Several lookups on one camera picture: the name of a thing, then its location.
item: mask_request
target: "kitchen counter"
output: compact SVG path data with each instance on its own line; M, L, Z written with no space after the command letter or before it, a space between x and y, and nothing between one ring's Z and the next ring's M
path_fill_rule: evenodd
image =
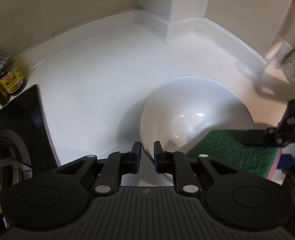
M295 98L295 86L276 64L271 61L258 77L198 33L166 43L132 23L54 54L30 70L26 87L39 85L49 135L63 165L88 154L106 158L130 150L139 141L138 119L145 98L178 76L202 76L223 84L248 107L257 127L275 126L286 102ZM140 174L126 175L122 183L169 184L154 174L144 154Z

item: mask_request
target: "white bowl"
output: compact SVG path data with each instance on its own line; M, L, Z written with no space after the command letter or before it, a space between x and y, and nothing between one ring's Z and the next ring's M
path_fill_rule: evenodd
M139 133L153 158L153 145L187 153L212 129L253 129L241 100L223 85L203 77L177 77L155 88L143 105Z

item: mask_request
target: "sauce jar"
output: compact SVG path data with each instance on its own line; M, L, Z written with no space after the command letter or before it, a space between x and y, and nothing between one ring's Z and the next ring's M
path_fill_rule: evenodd
M19 94L26 85L26 80L8 53L0 56L0 84L10 95Z

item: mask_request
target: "green scouring pad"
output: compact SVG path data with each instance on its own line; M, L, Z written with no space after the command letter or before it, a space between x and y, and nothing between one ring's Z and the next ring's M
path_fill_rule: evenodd
M212 130L186 154L207 154L240 169L267 178L279 148L249 147L240 143L245 130Z

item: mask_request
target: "stove burner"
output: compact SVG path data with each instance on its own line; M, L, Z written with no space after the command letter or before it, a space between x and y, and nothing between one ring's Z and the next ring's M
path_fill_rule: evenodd
M20 136L13 131L0 131L0 201L9 187L32 177L30 165L28 151Z

